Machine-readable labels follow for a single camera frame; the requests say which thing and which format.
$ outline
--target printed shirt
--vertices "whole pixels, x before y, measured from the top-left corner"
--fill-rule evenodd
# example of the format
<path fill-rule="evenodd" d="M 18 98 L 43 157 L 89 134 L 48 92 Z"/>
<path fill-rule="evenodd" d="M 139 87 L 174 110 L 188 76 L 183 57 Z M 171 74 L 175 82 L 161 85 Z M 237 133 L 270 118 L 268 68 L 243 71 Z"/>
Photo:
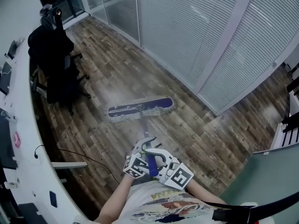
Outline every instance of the printed shirt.
<path fill-rule="evenodd" d="M 158 181 L 133 186 L 118 220 L 113 224 L 221 224 L 212 220 L 214 208 L 183 190 Z"/>

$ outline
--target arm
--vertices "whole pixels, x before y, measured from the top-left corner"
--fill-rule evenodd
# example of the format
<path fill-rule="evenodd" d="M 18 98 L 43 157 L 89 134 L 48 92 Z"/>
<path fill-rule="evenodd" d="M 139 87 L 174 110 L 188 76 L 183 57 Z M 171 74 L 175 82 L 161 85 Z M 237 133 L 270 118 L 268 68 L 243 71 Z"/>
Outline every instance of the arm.
<path fill-rule="evenodd" d="M 118 219 L 123 207 L 125 206 L 133 180 L 133 177 L 125 174 L 120 185 L 118 185 L 117 189 L 103 206 L 99 217 L 94 220 L 95 222 L 111 224 Z"/>
<path fill-rule="evenodd" d="M 225 201 L 200 186 L 194 179 L 191 179 L 186 187 L 188 191 L 199 200 L 210 203 L 226 204 Z"/>

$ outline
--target black cable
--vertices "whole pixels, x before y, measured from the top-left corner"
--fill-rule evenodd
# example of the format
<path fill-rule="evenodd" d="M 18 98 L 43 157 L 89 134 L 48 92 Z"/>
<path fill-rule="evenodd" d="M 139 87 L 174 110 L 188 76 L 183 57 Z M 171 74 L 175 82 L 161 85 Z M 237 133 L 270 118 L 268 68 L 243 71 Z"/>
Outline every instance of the black cable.
<path fill-rule="evenodd" d="M 34 157 L 35 157 L 36 159 L 38 158 L 38 156 L 37 156 L 37 154 L 36 154 L 36 150 L 37 150 L 37 148 L 39 148 L 40 146 L 37 146 L 36 149 L 35 149 L 35 151 L 34 151 Z M 86 158 L 88 158 L 88 159 L 90 159 L 90 160 L 92 160 L 92 161 L 94 161 L 94 162 L 97 162 L 97 163 L 100 164 L 100 165 L 103 165 L 105 168 L 107 168 L 107 169 L 109 170 L 109 172 L 111 173 L 111 175 L 112 175 L 112 177 L 114 178 L 114 180 L 115 180 L 118 184 L 120 184 L 119 181 L 117 181 L 116 178 L 114 177 L 114 175 L 113 175 L 113 173 L 111 172 L 111 170 L 110 170 L 105 164 L 100 163 L 100 162 L 98 162 L 98 161 L 96 161 L 96 160 L 94 160 L 94 159 L 92 159 L 92 158 L 90 158 L 90 157 L 88 157 L 88 156 L 86 156 L 86 155 L 83 155 L 83 154 L 78 154 L 78 153 L 76 153 L 76 152 L 73 152 L 73 151 L 70 151 L 70 150 L 67 150 L 67 149 L 62 149 L 62 148 L 58 148 L 58 147 L 56 147 L 56 148 L 57 148 L 58 150 L 61 150 L 61 151 L 66 151 L 66 152 L 70 152 L 70 153 L 72 153 L 72 154 L 77 154 L 77 155 L 86 157 Z"/>

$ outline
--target blue mop handle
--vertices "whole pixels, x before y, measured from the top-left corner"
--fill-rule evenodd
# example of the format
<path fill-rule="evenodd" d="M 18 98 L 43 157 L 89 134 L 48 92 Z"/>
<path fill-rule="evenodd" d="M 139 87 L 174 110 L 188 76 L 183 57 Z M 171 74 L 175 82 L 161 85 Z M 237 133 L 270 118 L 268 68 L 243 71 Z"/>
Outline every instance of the blue mop handle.
<path fill-rule="evenodd" d="M 146 125 L 146 122 L 143 118 L 142 107 L 139 106 L 138 110 L 140 112 L 140 123 L 141 123 L 141 127 L 143 129 L 143 132 L 144 132 L 144 137 L 147 138 L 147 137 L 149 137 L 149 132 L 148 132 L 148 127 Z M 145 144 L 145 146 L 146 146 L 146 148 L 151 148 L 149 143 Z M 149 175 L 151 177 L 158 176 L 159 170 L 157 167 L 155 156 L 152 154 L 146 154 L 145 157 L 146 157 L 146 161 L 148 162 L 148 165 L 149 165 Z"/>
<path fill-rule="evenodd" d="M 149 136 L 149 133 L 147 131 L 144 132 L 144 136 L 147 138 Z M 146 148 L 151 148 L 151 147 L 149 147 L 149 145 L 150 145 L 149 143 L 145 144 Z M 145 157 L 146 157 L 146 161 L 148 162 L 148 165 L 149 165 L 149 175 L 151 177 L 158 176 L 159 170 L 157 167 L 155 156 L 152 154 L 146 154 Z"/>
<path fill-rule="evenodd" d="M 151 155 L 151 154 L 147 154 L 146 159 L 147 159 L 147 162 L 149 164 L 149 175 L 151 177 L 158 176 L 159 170 L 158 170 L 158 167 L 157 167 L 155 156 Z"/>

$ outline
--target black strap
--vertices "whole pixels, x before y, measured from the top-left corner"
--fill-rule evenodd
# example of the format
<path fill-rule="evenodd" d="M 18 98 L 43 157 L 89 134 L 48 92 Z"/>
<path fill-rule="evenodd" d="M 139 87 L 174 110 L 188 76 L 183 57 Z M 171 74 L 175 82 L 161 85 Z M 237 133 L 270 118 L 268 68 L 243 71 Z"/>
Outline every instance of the black strap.
<path fill-rule="evenodd" d="M 213 213 L 212 219 L 231 224 L 252 224 L 256 221 L 273 216 L 299 202 L 299 192 L 279 201 L 263 206 L 232 206 L 219 203 L 209 203 L 208 205 L 219 207 Z"/>
<path fill-rule="evenodd" d="M 299 86 L 299 77 L 294 79 L 287 87 L 286 90 L 290 93 L 292 90 L 294 90 L 296 87 Z"/>

